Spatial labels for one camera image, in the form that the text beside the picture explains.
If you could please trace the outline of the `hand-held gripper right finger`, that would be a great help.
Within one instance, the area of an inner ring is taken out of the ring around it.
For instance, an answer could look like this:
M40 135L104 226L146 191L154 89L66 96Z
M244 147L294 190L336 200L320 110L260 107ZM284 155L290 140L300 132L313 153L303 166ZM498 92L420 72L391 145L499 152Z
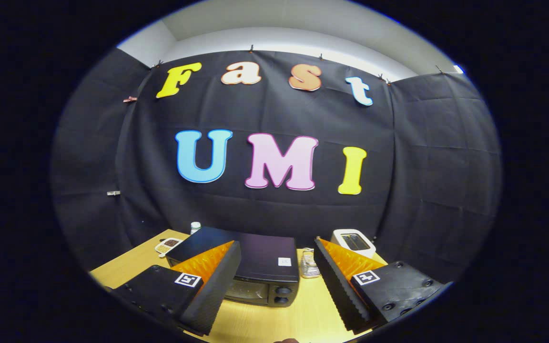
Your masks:
M409 263L377 262L315 239L314 257L344 326L362 333L408 317L447 289Z

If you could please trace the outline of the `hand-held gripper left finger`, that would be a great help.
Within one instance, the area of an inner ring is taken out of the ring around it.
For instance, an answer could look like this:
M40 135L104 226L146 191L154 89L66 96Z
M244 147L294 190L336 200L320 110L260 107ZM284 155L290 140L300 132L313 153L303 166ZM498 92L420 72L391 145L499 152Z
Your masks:
M240 261L240 243L230 241L174 267L153 265L110 293L164 326L204 336Z

